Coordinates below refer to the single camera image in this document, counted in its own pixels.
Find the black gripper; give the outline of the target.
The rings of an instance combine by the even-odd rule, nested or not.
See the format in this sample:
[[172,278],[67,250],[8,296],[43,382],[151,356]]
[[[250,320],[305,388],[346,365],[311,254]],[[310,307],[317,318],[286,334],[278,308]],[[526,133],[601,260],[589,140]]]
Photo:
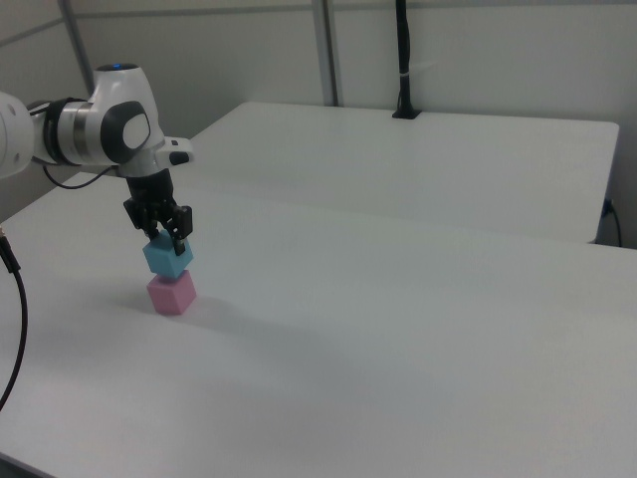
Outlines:
[[165,225],[177,256],[185,252],[185,240],[193,231],[190,206],[179,206],[173,198],[173,182],[168,169],[126,180],[130,197],[123,207],[133,226],[152,241],[159,224]]

